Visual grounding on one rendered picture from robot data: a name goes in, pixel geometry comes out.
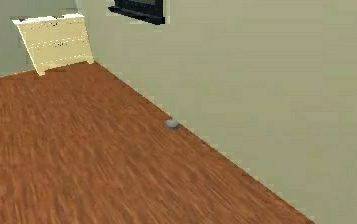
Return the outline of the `cream chest of drawers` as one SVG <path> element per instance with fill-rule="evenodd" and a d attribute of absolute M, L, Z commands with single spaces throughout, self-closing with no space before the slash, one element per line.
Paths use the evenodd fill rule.
<path fill-rule="evenodd" d="M 82 14 L 16 19 L 12 23 L 39 76 L 50 69 L 94 62 Z"/>

